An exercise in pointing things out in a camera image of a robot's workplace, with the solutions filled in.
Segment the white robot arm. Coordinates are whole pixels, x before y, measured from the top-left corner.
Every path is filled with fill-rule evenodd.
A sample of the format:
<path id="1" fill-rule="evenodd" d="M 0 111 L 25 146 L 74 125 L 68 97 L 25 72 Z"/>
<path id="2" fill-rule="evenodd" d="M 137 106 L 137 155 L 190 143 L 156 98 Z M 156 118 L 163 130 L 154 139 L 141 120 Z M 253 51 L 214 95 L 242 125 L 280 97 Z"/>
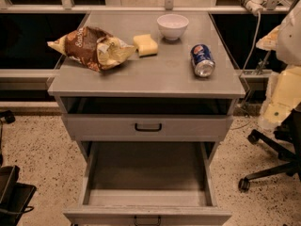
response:
<path id="1" fill-rule="evenodd" d="M 276 52 L 277 59 L 288 67 L 280 73 L 263 117 L 281 124 L 301 103 L 301 1 L 281 24 L 259 39 L 256 47 Z"/>

